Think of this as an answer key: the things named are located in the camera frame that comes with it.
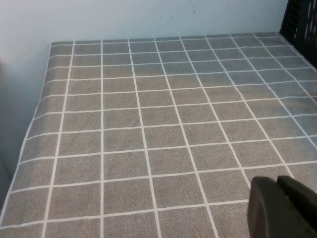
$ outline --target black object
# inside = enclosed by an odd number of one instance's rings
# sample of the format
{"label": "black object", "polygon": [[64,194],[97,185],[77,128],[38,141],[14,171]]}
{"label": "black object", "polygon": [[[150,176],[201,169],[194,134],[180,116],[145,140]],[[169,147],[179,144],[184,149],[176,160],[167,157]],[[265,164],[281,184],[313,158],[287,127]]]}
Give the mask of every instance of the black object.
{"label": "black object", "polygon": [[280,33],[317,68],[317,0],[289,0]]}
{"label": "black object", "polygon": [[254,177],[248,225],[251,238],[317,238],[317,194],[289,176]]}

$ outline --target gray square tile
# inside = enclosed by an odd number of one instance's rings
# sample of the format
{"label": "gray square tile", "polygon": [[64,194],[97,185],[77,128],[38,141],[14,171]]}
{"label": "gray square tile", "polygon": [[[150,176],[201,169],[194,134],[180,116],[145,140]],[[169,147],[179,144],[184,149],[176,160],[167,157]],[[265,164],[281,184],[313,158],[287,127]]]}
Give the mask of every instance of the gray square tile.
{"label": "gray square tile", "polygon": [[100,152],[99,131],[62,134],[58,155],[91,154]]}
{"label": "gray square tile", "polygon": [[103,55],[104,65],[131,64],[129,54]]}
{"label": "gray square tile", "polygon": [[104,93],[135,91],[133,78],[104,79]]}
{"label": "gray square tile", "polygon": [[302,87],[309,93],[311,96],[317,96],[317,82],[300,82]]}
{"label": "gray square tile", "polygon": [[163,237],[215,237],[205,207],[158,212]]}
{"label": "gray square tile", "polygon": [[81,44],[81,45],[90,45],[90,44],[101,44],[101,41],[75,41],[75,44]]}
{"label": "gray square tile", "polygon": [[225,60],[221,62],[227,71],[252,70],[251,65],[246,59]]}
{"label": "gray square tile", "polygon": [[264,119],[259,122],[269,138],[304,135],[291,118]]}
{"label": "gray square tile", "polygon": [[101,56],[73,56],[72,66],[101,66]]}
{"label": "gray square tile", "polygon": [[30,161],[19,165],[12,190],[50,185],[54,159]]}
{"label": "gray square tile", "polygon": [[237,167],[228,145],[208,145],[191,148],[198,171]]}
{"label": "gray square tile", "polygon": [[250,119],[251,113],[243,102],[215,104],[213,106],[219,120]]}
{"label": "gray square tile", "polygon": [[301,125],[307,135],[317,135],[317,116],[301,116],[296,117],[295,119],[299,125]]}
{"label": "gray square tile", "polygon": [[304,185],[317,191],[317,164],[289,165],[294,177]]}
{"label": "gray square tile", "polygon": [[215,121],[210,105],[178,106],[182,123]]}
{"label": "gray square tile", "polygon": [[100,94],[68,96],[66,101],[67,112],[90,111],[101,109]]}
{"label": "gray square tile", "polygon": [[275,181],[279,175],[289,176],[288,171],[283,165],[277,167],[244,170],[244,172],[246,173],[246,176],[250,182],[255,176],[269,177]]}
{"label": "gray square tile", "polygon": [[154,212],[127,216],[106,217],[105,237],[157,237]]}
{"label": "gray square tile", "polygon": [[178,124],[174,107],[141,109],[143,125]]}
{"label": "gray square tile", "polygon": [[260,38],[265,46],[285,46],[286,43],[279,37]]}
{"label": "gray square tile", "polygon": [[104,109],[138,107],[135,93],[104,94]]}
{"label": "gray square tile", "polygon": [[51,47],[50,57],[58,56],[58,55],[71,55],[73,46],[54,46]]}
{"label": "gray square tile", "polygon": [[148,41],[154,41],[154,38],[130,39],[130,42],[148,42]]}
{"label": "gray square tile", "polygon": [[183,51],[183,45],[180,41],[157,42],[158,50],[164,51]]}
{"label": "gray square tile", "polygon": [[19,225],[43,220],[48,193],[48,188],[39,188],[11,194],[1,225]]}
{"label": "gray square tile", "polygon": [[249,237],[247,203],[210,206],[214,223],[220,237]]}
{"label": "gray square tile", "polygon": [[149,151],[152,175],[194,171],[187,148]]}
{"label": "gray square tile", "polygon": [[100,93],[101,80],[70,80],[68,94]]}
{"label": "gray square tile", "polygon": [[208,202],[226,202],[249,198],[249,188],[240,170],[201,173]]}
{"label": "gray square tile", "polygon": [[172,93],[178,105],[208,102],[202,89],[173,90]]}
{"label": "gray square tile", "polygon": [[261,100],[247,102],[251,111],[257,118],[288,116],[278,100]]}
{"label": "gray square tile", "polygon": [[254,47],[254,46],[262,46],[261,42],[258,41],[254,37],[241,37],[234,38],[234,41],[237,43],[239,47]]}
{"label": "gray square tile", "polygon": [[100,155],[58,158],[54,184],[100,180]]}
{"label": "gray square tile", "polygon": [[140,126],[138,109],[111,110],[104,112],[104,128]]}
{"label": "gray square tile", "polygon": [[310,98],[286,98],[281,101],[292,115],[317,113],[317,105]]}
{"label": "gray square tile", "polygon": [[64,80],[68,78],[69,68],[52,68],[46,73],[45,82],[52,80]]}
{"label": "gray square tile", "polygon": [[60,234],[63,234],[64,237],[99,237],[100,219],[48,223],[45,237],[55,238]]}
{"label": "gray square tile", "polygon": [[256,70],[282,68],[274,58],[254,58],[250,62]]}
{"label": "gray square tile", "polygon": [[55,156],[58,135],[41,135],[25,142],[21,161]]}
{"label": "gray square tile", "polygon": [[288,69],[288,71],[297,80],[316,80],[317,78],[317,71],[313,68]]}
{"label": "gray square tile", "polygon": [[129,46],[127,43],[103,44],[103,53],[104,54],[129,53]]}
{"label": "gray square tile", "polygon": [[242,48],[241,50],[247,58],[253,58],[253,57],[269,57],[270,58],[270,57],[272,57],[264,47]]}
{"label": "gray square tile", "polygon": [[242,167],[280,164],[281,160],[268,141],[232,145]]}
{"label": "gray square tile", "polygon": [[217,73],[223,72],[223,68],[217,61],[193,62],[197,73]]}
{"label": "gray square tile", "polygon": [[184,130],[190,145],[225,142],[217,123],[184,125]]}
{"label": "gray square tile", "polygon": [[301,68],[308,67],[309,65],[302,59],[302,57],[286,57],[286,58],[277,58],[277,60],[285,68]]}
{"label": "gray square tile", "polygon": [[99,214],[99,183],[53,188],[49,219],[96,216]]}
{"label": "gray square tile", "polygon": [[168,89],[164,76],[136,78],[139,91]]}
{"label": "gray square tile", "polygon": [[172,89],[174,88],[197,88],[200,83],[196,75],[171,75],[168,76],[168,82]]}
{"label": "gray square tile", "polygon": [[234,87],[206,88],[206,93],[212,103],[242,100]]}
{"label": "gray square tile", "polygon": [[259,33],[255,33],[255,36],[257,37],[273,37],[273,36],[277,36],[276,32],[259,32]]}
{"label": "gray square tile", "polygon": [[305,91],[297,82],[273,83],[269,85],[279,98],[283,97],[304,97]]}
{"label": "gray square tile", "polygon": [[157,53],[132,54],[134,64],[137,63],[160,63]]}
{"label": "gray square tile", "polygon": [[144,129],[148,148],[185,145],[180,126],[150,127]]}
{"label": "gray square tile", "polygon": [[139,92],[141,107],[173,105],[169,91]]}
{"label": "gray square tile", "polygon": [[254,120],[224,122],[222,127],[229,141],[265,139],[261,128]]}
{"label": "gray square tile", "polygon": [[245,100],[275,98],[272,91],[266,85],[238,86]]}
{"label": "gray square tile", "polygon": [[307,138],[273,141],[287,163],[317,160],[317,150]]}
{"label": "gray square tile", "polygon": [[68,67],[69,65],[70,65],[70,56],[55,56],[53,58],[50,58],[48,70],[54,67]]}
{"label": "gray square tile", "polygon": [[104,132],[105,151],[143,149],[141,129],[109,130]]}
{"label": "gray square tile", "polygon": [[166,74],[187,74],[194,73],[190,63],[164,63]]}
{"label": "gray square tile", "polygon": [[153,187],[158,208],[204,202],[196,175],[153,178]]}
{"label": "gray square tile", "polygon": [[183,41],[184,47],[187,51],[192,50],[209,50],[209,44],[205,39],[199,40],[185,40]]}
{"label": "gray square tile", "polygon": [[54,96],[44,98],[39,102],[35,117],[41,116],[45,113],[57,113],[63,110],[64,96]]}
{"label": "gray square tile", "polygon": [[164,75],[164,71],[160,64],[137,64],[133,67],[135,76]]}
{"label": "gray square tile", "polygon": [[232,85],[226,73],[199,74],[198,76],[204,87]]}
{"label": "gray square tile", "polygon": [[59,132],[61,114],[47,114],[33,120],[28,137],[42,133]]}
{"label": "gray square tile", "polygon": [[106,182],[104,213],[119,213],[153,208],[148,179]]}
{"label": "gray square tile", "polygon": [[112,40],[103,40],[103,43],[106,44],[106,43],[125,43],[125,42],[128,42],[127,39],[112,39]]}
{"label": "gray square tile", "polygon": [[130,65],[104,66],[104,78],[121,78],[132,76],[132,67]]}
{"label": "gray square tile", "polygon": [[188,51],[187,54],[191,61],[217,60],[216,56],[211,50]]}
{"label": "gray square tile", "polygon": [[74,55],[101,54],[100,45],[75,45]]}
{"label": "gray square tile", "polygon": [[28,238],[28,237],[41,237],[43,224],[29,225],[18,228],[6,228],[0,230],[0,237],[10,238]]}
{"label": "gray square tile", "polygon": [[101,113],[65,113],[62,131],[101,129]]}
{"label": "gray square tile", "polygon": [[244,59],[239,49],[215,50],[214,52],[220,60]]}
{"label": "gray square tile", "polygon": [[237,48],[236,44],[232,39],[208,39],[211,47],[213,49],[228,49],[228,48]]}
{"label": "gray square tile", "polygon": [[163,63],[188,62],[188,57],[184,51],[160,53]]}
{"label": "gray square tile", "polygon": [[148,175],[144,152],[104,155],[104,173],[107,179],[122,179]]}
{"label": "gray square tile", "polygon": [[157,48],[154,42],[130,43],[132,53],[139,52],[156,52]]}
{"label": "gray square tile", "polygon": [[262,79],[256,72],[232,72],[229,73],[232,81],[236,84],[260,84]]}
{"label": "gray square tile", "polygon": [[281,47],[267,47],[267,50],[274,57],[283,57],[283,56],[296,56],[295,51],[292,50],[289,46],[281,46]]}
{"label": "gray square tile", "polygon": [[101,78],[100,67],[72,67],[70,71],[70,79],[89,79]]}
{"label": "gray square tile", "polygon": [[285,81],[293,81],[291,75],[289,75],[283,69],[277,70],[263,70],[259,71],[261,77],[266,81],[266,83],[274,83],[274,82],[285,82]]}

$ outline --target black plastic part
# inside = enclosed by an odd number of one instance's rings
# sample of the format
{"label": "black plastic part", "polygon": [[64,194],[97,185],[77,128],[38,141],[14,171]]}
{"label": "black plastic part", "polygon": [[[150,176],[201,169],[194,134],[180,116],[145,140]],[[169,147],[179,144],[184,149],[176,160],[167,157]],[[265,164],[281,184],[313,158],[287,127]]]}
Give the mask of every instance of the black plastic part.
{"label": "black plastic part", "polygon": [[289,0],[280,33],[317,68],[317,0]]}
{"label": "black plastic part", "polygon": [[292,194],[301,193],[301,184],[290,188],[293,185],[289,180],[282,178],[279,182],[283,184],[282,187],[288,194],[270,178],[254,177],[252,179],[248,205],[250,237],[317,238],[314,228],[297,210],[295,205],[298,203],[293,204],[289,199],[289,197],[298,197]]}

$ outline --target grid-patterned mat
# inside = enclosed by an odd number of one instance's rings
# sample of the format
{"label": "grid-patterned mat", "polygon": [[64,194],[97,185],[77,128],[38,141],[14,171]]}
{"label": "grid-patterned mat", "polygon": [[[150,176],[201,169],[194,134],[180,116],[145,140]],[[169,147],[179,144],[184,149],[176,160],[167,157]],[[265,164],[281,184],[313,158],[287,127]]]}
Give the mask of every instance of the grid-patterned mat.
{"label": "grid-patterned mat", "polygon": [[0,237],[247,237],[252,177],[317,190],[315,96],[276,33],[54,43]]}

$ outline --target light blue wall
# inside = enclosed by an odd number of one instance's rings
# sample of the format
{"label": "light blue wall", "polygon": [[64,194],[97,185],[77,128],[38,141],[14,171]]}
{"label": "light blue wall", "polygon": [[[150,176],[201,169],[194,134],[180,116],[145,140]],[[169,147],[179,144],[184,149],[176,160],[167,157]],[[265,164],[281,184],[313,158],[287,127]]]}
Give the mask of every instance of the light blue wall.
{"label": "light blue wall", "polygon": [[[49,43],[278,31],[287,0],[0,0],[0,154],[13,176]],[[0,188],[0,197],[5,193]]]}

